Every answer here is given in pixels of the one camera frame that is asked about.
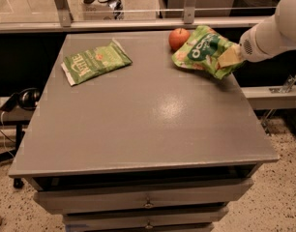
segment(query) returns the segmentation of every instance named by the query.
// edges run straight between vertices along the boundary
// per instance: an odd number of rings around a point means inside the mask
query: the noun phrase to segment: white robotic arm
[[[296,0],[281,0],[274,15],[245,32],[242,55],[250,62],[273,58],[296,49]]]

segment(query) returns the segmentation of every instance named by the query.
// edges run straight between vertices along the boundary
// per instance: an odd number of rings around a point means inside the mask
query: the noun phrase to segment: black headphones
[[[13,93],[11,97],[2,105],[0,110],[10,112],[18,105],[24,110],[33,111],[35,110],[40,97],[41,92],[39,89],[25,89],[20,93]]]

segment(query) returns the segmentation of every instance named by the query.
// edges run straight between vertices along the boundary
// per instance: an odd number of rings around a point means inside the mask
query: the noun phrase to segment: red apple
[[[188,40],[190,33],[184,28],[176,28],[170,32],[168,42],[173,50],[178,50]]]

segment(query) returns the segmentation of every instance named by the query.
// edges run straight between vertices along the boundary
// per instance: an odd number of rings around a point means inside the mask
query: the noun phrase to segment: chip bag
[[[217,79],[223,79],[245,63],[240,46],[208,26],[197,26],[172,60],[178,67],[203,70]]]
[[[112,40],[108,46],[95,47],[65,57],[61,66],[69,83],[74,86],[131,63],[132,60],[122,46]]]

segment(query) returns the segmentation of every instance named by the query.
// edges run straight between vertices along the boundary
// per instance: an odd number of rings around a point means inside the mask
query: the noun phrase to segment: white cable
[[[5,111],[1,113],[1,124],[2,124],[2,131],[4,130],[4,122],[3,122],[3,116],[5,114]],[[4,149],[14,158],[15,156],[10,152],[7,147],[6,147],[6,142],[5,142],[6,136],[3,134],[3,144],[4,144]]]

